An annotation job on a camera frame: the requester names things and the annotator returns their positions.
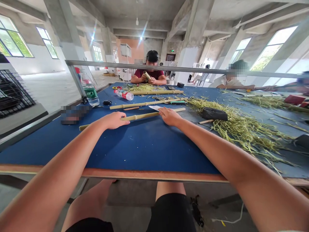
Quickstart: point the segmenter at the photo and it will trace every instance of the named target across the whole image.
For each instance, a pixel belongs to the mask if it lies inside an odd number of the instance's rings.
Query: wooden table edge
[[[0,164],[1,173],[36,174],[43,166]],[[187,173],[187,172],[163,172],[163,171],[128,171],[111,169],[85,168],[82,177],[98,177],[110,179],[146,179],[169,181],[193,181],[193,182],[218,182],[228,183],[221,174]],[[284,178],[293,186],[309,187],[309,179]]]

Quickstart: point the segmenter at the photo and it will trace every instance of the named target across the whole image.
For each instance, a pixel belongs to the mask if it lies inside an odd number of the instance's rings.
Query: red box
[[[294,105],[299,105],[301,104],[304,100],[306,100],[305,97],[303,96],[299,96],[299,95],[290,95],[288,96],[284,102],[285,103],[290,103],[290,104],[294,104]]]
[[[299,107],[309,108],[309,102],[303,102]]]

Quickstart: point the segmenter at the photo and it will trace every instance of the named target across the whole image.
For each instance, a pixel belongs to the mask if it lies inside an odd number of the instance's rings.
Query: white cabinet
[[[126,43],[123,43],[123,44],[121,43],[120,44],[120,52],[121,52],[121,55],[123,55],[123,56],[132,57],[132,55],[131,55],[131,48]]]

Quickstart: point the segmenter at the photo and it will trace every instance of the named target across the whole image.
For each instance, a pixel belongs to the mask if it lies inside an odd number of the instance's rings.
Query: black box
[[[183,83],[178,82],[178,83],[177,83],[177,86],[178,86],[178,87],[180,87],[180,88],[183,88],[183,87],[184,87],[184,84],[183,84]]]
[[[225,111],[221,111],[210,107],[204,107],[202,117],[205,119],[214,119],[223,121],[228,120],[228,115],[226,114]]]

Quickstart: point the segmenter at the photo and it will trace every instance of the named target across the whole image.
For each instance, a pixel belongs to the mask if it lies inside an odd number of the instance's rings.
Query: wooden stick
[[[199,122],[199,124],[209,123],[209,122],[212,122],[212,121],[214,121],[214,120],[213,119],[209,119],[209,120],[206,120],[206,121]]]
[[[185,111],[186,108],[178,108],[178,109],[173,109],[175,112],[179,112],[179,111]],[[125,118],[121,118],[121,121],[133,121],[133,120],[138,120],[138,119],[142,119],[142,118],[149,118],[149,117],[153,117],[153,116],[158,116],[159,112],[154,112],[154,113],[149,113],[149,114],[140,114],[140,115],[133,115],[133,116],[129,116],[129,117],[125,117]],[[89,125],[83,125],[80,126],[80,131],[83,131],[87,128],[87,126]]]
[[[124,110],[135,110],[135,109],[139,109],[139,106],[138,107],[132,107],[132,108],[124,109]]]
[[[150,102],[143,102],[143,103],[135,103],[135,104],[123,104],[118,106],[110,106],[110,110],[114,109],[121,109],[121,108],[128,108],[128,107],[135,107],[135,106],[146,106],[146,105],[154,105],[154,104],[160,104],[160,103],[166,103],[166,102],[172,102],[172,101],[181,101],[183,98],[176,98],[176,99],[170,99],[170,100],[161,100],[161,101],[150,101]]]
[[[151,79],[151,77],[149,76],[149,74],[146,71],[144,71],[144,74],[147,77],[147,80]]]
[[[182,90],[131,91],[134,95],[183,93]]]

